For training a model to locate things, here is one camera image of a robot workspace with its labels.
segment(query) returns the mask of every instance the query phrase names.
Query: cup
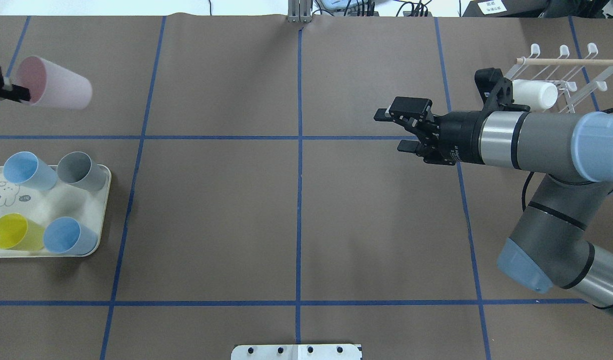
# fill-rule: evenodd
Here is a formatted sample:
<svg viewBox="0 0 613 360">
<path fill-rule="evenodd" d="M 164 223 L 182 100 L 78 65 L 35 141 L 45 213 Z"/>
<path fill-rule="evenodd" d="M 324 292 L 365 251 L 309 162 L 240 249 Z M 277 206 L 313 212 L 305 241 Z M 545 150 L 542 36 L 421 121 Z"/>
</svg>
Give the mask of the cup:
<svg viewBox="0 0 613 360">
<path fill-rule="evenodd" d="M 513 103 L 529 105 L 531 111 L 551 109 L 558 100 L 555 84 L 540 80 L 513 80 Z"/>
<path fill-rule="evenodd" d="M 65 216 L 48 224 L 43 241 L 44 248 L 51 253 L 85 255 L 96 247 L 98 235 L 76 219 Z"/>
<path fill-rule="evenodd" d="M 58 181 L 56 172 L 35 153 L 28 151 L 9 157 L 4 163 L 3 172 L 8 182 L 39 191 L 48 191 Z"/>
<path fill-rule="evenodd" d="M 28 89 L 33 107 L 82 110 L 91 101 L 93 89 L 86 77 L 38 56 L 22 60 L 15 84 Z"/>
<path fill-rule="evenodd" d="M 0 217 L 0 249 L 38 251 L 42 249 L 44 227 L 21 214 Z"/>
<path fill-rule="evenodd" d="M 67 153 L 57 163 L 57 177 L 74 187 L 89 192 L 102 189 L 106 183 L 106 173 L 85 152 L 74 151 Z"/>
</svg>

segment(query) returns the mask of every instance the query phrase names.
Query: tray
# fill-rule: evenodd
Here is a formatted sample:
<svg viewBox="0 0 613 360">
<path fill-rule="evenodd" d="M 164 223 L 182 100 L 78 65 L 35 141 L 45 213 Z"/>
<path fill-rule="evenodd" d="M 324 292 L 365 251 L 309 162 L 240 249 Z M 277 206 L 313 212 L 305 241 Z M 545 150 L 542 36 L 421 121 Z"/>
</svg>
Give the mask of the tray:
<svg viewBox="0 0 613 360">
<path fill-rule="evenodd" d="M 100 235 L 105 223 L 106 205 L 109 199 L 112 174 L 107 166 L 99 165 L 107 174 L 107 182 L 102 189 L 94 193 L 67 185 L 60 180 L 48 191 L 39 191 L 7 182 L 0 166 L 0 217 L 19 213 L 47 227 L 59 217 L 72 217 L 93 230 L 98 235 L 95 247 L 84 255 L 52 253 L 42 248 L 39 251 L 3 250 L 0 258 L 81 258 L 89 256 L 98 249 Z"/>
</svg>

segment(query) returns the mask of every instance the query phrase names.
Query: sticker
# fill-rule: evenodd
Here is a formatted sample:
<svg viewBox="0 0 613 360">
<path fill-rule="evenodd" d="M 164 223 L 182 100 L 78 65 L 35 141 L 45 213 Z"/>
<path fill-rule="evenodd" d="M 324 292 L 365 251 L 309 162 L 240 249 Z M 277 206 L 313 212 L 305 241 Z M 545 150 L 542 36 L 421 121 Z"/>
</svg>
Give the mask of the sticker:
<svg viewBox="0 0 613 360">
<path fill-rule="evenodd" d="M 496 14 L 506 11 L 505 4 L 503 4 L 503 0 L 491 0 L 485 2 L 478 2 L 477 5 L 482 10 L 482 14 Z"/>
</svg>

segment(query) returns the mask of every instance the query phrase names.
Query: blue plastic object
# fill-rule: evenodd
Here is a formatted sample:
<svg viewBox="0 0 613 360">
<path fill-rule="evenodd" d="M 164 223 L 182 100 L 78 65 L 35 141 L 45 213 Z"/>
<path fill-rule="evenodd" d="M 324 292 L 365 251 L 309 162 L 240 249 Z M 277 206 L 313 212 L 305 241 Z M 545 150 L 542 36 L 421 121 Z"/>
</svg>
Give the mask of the blue plastic object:
<svg viewBox="0 0 613 360">
<path fill-rule="evenodd" d="M 58 181 L 58 174 L 28 151 L 14 153 L 9 157 L 4 163 L 3 173 L 8 182 L 39 191 L 48 191 Z"/>
<path fill-rule="evenodd" d="M 512 239 L 507 239 L 497 264 L 509 278 L 534 292 L 545 294 L 553 287 L 547 274 Z"/>
<path fill-rule="evenodd" d="M 613 114 L 589 112 L 581 117 L 571 138 L 571 158 L 586 180 L 613 182 Z"/>
<path fill-rule="evenodd" d="M 74 218 L 55 219 L 44 230 L 44 248 L 55 254 L 85 255 L 91 253 L 98 235 Z"/>
</svg>

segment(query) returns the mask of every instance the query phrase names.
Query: white mounting plate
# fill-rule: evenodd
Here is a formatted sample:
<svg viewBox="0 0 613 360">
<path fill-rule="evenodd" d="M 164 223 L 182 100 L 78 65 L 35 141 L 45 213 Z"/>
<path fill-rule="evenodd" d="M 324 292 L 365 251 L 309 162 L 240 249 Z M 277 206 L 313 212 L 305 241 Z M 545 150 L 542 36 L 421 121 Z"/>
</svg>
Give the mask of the white mounting plate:
<svg viewBox="0 0 613 360">
<path fill-rule="evenodd" d="M 231 360 L 362 360 L 362 345 L 240 345 L 231 352 Z"/>
<path fill-rule="evenodd" d="M 64 258 L 89 256 L 98 249 L 100 235 L 105 223 L 105 212 L 112 174 L 107 166 L 99 165 L 107 174 L 104 187 L 96 192 L 67 185 L 58 180 L 48 191 L 39 191 L 7 182 L 0 166 L 0 217 L 19 213 L 39 225 L 47 227 L 59 217 L 72 217 L 93 230 L 98 235 L 95 247 L 84 255 L 69 255 L 52 253 L 46 248 L 39 251 L 3 250 L 0 248 L 0 258 Z"/>
</svg>

